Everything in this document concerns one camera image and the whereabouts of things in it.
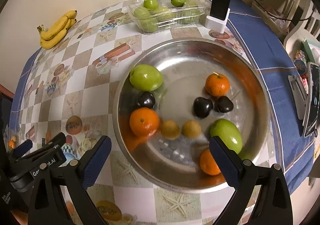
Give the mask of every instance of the plastic wrap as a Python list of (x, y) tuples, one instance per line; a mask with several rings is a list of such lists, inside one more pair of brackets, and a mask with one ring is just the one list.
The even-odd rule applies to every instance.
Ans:
[(156, 9), (144, 9), (145, 0), (128, 0), (127, 9), (142, 33), (154, 33), (184, 25), (197, 24), (199, 17), (210, 7), (208, 0), (156, 0)]

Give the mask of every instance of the metal bowl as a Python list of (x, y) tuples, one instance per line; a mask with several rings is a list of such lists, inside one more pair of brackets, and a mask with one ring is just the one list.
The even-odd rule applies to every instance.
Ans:
[[(153, 92), (154, 110), (160, 119), (172, 119), (180, 128), (187, 120), (197, 120), (203, 133), (199, 138), (191, 140), (180, 134), (176, 140), (167, 140), (160, 132), (147, 140), (135, 137), (129, 118), (141, 91), (131, 85), (129, 74), (138, 64), (152, 65), (163, 75), (163, 84)], [(234, 109), (226, 114), (212, 111), (199, 119), (192, 113), (193, 101), (199, 96), (215, 100), (204, 88), (212, 72), (229, 79), (227, 96)], [(212, 192), (227, 186), (222, 174), (206, 175), (199, 166), (200, 154), (209, 145), (209, 127), (219, 118), (238, 127), (243, 139), (239, 156), (255, 163), (270, 125), (266, 90), (246, 60), (230, 48), (202, 38), (174, 39), (145, 51), (120, 81), (113, 108), (115, 134), (130, 164), (152, 183), (183, 193)]]

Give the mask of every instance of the checkered tablecloth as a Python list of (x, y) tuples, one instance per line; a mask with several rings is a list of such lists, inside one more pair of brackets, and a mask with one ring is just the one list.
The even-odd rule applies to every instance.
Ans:
[[(223, 42), (248, 58), (234, 38)], [(123, 73), (141, 53), (163, 41), (182, 37), (215, 40), (201, 24), (144, 35), (130, 20), (125, 4), (104, 8), (78, 21), (66, 37), (50, 50), (36, 55), (23, 93), (18, 144), (33, 140), (34, 151), (42, 138), (62, 131), (67, 136), (63, 150), (68, 161), (79, 159), (101, 135), (112, 140), (112, 151), (96, 184), (88, 193), (96, 204), (107, 200), (126, 213), (117, 224), (212, 224), (234, 192), (226, 188), (206, 194), (179, 194), (152, 184), (127, 162), (117, 143), (113, 123), (114, 95)], [(261, 150), (258, 164), (276, 162), (272, 130)], [(65, 199), (71, 200), (65, 190)], [(256, 191), (249, 205), (255, 202)], [(248, 219), (250, 209), (242, 222)], [(81, 224), (77, 214), (73, 214)]]

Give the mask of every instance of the bowl rim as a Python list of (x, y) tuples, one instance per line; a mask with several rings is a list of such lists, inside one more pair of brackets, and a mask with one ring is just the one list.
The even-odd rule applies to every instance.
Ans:
[[(150, 173), (148, 173), (147, 171), (145, 171), (136, 161), (135, 159), (131, 156), (131, 154), (129, 153), (129, 151), (127, 150), (127, 147), (124, 144), (124, 141), (122, 139), (122, 135), (120, 132), (120, 128), (119, 128), (119, 122), (118, 122), (118, 117), (119, 117), (119, 113), (118, 113), (118, 106), (119, 106), (119, 100), (120, 100), (120, 94), (123, 88), (123, 85), (125, 83), (125, 81), (127, 80), (128, 75), (130, 74), (130, 71), (133, 67), (135, 67), (137, 65), (137, 63), (144, 58), (145, 56), (147, 56), (148, 54), (150, 54), (151, 52), (153, 52), (154, 50), (157, 50), (163, 46), (169, 45), (169, 44), (173, 44), (173, 43), (177, 43), (177, 42), (181, 42), (181, 41), (200, 41), (200, 42), (207, 42), (207, 43), (211, 43), (217, 46), (220, 46), (224, 49), (227, 49), (228, 51), (230, 51), (231, 53), (233, 53), (235, 56), (237, 56), (247, 67), (250, 68), (250, 70), (252, 71), (252, 73), (254, 74), (255, 78), (257, 79), (257, 81), (259, 82), (260, 86), (262, 87), (262, 91), (264, 94), (264, 97), (266, 98), (266, 109), (267, 109), (267, 118), (266, 118), (266, 129), (267, 132), (270, 129), (270, 104), (269, 104), (269, 96), (267, 94), (266, 91), (266, 86), (265, 84), (262, 82), (261, 77), (258, 75), (257, 71), (242, 57), (240, 56), (238, 53), (236, 53), (235, 51), (233, 51), (231, 48), (220, 44), (218, 42), (215, 42), (213, 40), (210, 39), (205, 39), (205, 38), (178, 38), (178, 39), (171, 39), (168, 41), (164, 41), (161, 42), (157, 45), (154, 45), (153, 47), (147, 49), (145, 52), (143, 52), (141, 55), (139, 55), (128, 67), (128, 69), (125, 71), (125, 73), (123, 74), (116, 93), (115, 93), (115, 98), (114, 98), (114, 102), (113, 102), (113, 111), (112, 111), (112, 120), (113, 120), (113, 128), (114, 128), (114, 132), (116, 135), (116, 139), (117, 142), (119, 144), (119, 147), (122, 151), (122, 153), (124, 154), (125, 158), (128, 160), (128, 162), (135, 168), (135, 170), (142, 175), (144, 178), (146, 178), (148, 181), (150, 181), (151, 183), (154, 183), (155, 185), (170, 190), (170, 191), (175, 191), (175, 192), (179, 192), (179, 193), (209, 193), (209, 192), (215, 192), (215, 191), (219, 191), (221, 189), (227, 188), (228, 184), (227, 182), (224, 182), (222, 184), (219, 185), (215, 185), (215, 186), (210, 186), (210, 187), (203, 187), (203, 188), (188, 188), (188, 187), (180, 187), (180, 186), (176, 186), (176, 185), (172, 185), (169, 183), (166, 183), (156, 177), (154, 177), (153, 175), (151, 175)], [(264, 137), (263, 139), (263, 143), (262, 143), (262, 147), (265, 146), (267, 140), (267, 136)], [(255, 158), (252, 160), (252, 162), (255, 164), (259, 158), (259, 156), (261, 155), (261, 151), (259, 150), (258, 154), (255, 156)]]

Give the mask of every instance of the bunch of bananas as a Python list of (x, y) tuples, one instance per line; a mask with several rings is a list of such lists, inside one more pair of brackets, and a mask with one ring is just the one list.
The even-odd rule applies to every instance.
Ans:
[(37, 29), (40, 33), (40, 45), (44, 49), (51, 49), (57, 45), (67, 34), (69, 28), (76, 23), (76, 10), (70, 10), (65, 13), (57, 22), (47, 31), (44, 26), (38, 26)]

